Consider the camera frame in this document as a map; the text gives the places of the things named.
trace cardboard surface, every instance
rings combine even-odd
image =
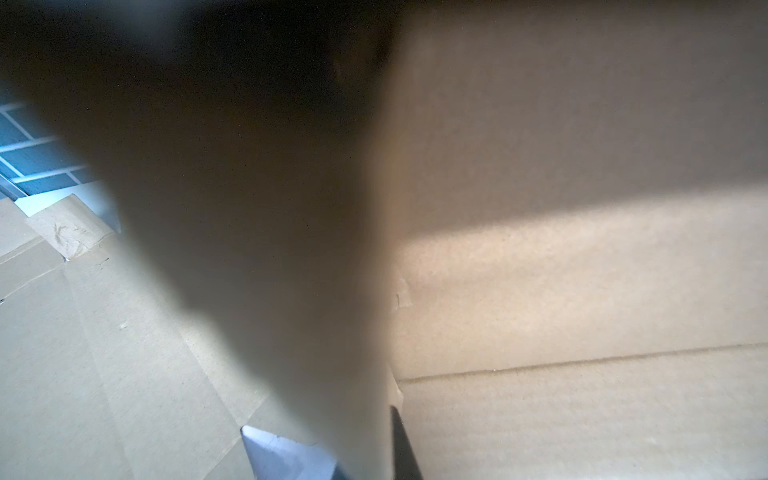
[[[64,272],[126,456],[137,478],[204,478],[239,425],[119,241]]]
[[[766,478],[768,346],[401,382],[424,478]]]
[[[26,220],[10,199],[0,200],[0,300],[64,263]]]
[[[248,419],[271,395],[269,388],[255,379],[236,359],[208,319],[191,313],[171,316],[181,337],[194,355],[227,407],[235,423]]]
[[[206,475],[205,480],[253,480],[253,469],[241,439],[235,441],[230,451]]]
[[[58,268],[0,305],[0,478],[140,478],[66,286]]]
[[[758,2],[415,17],[398,379],[768,341]]]
[[[0,258],[37,238],[38,235],[27,226],[26,220],[27,216],[10,198],[0,198]]]
[[[412,241],[399,379],[768,342],[768,188]]]

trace cardboard box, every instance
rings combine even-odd
[[[425,478],[768,477],[766,21],[409,24],[392,366]],[[64,264],[9,204],[0,477],[250,478],[240,425],[312,441],[114,234]]]
[[[768,477],[766,20],[413,22],[392,367],[425,478]]]

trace blue tiled wall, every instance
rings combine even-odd
[[[54,131],[36,118],[34,108],[20,101],[2,81],[0,175],[27,195],[97,180],[90,168],[66,151]],[[4,196],[0,189],[0,198]]]

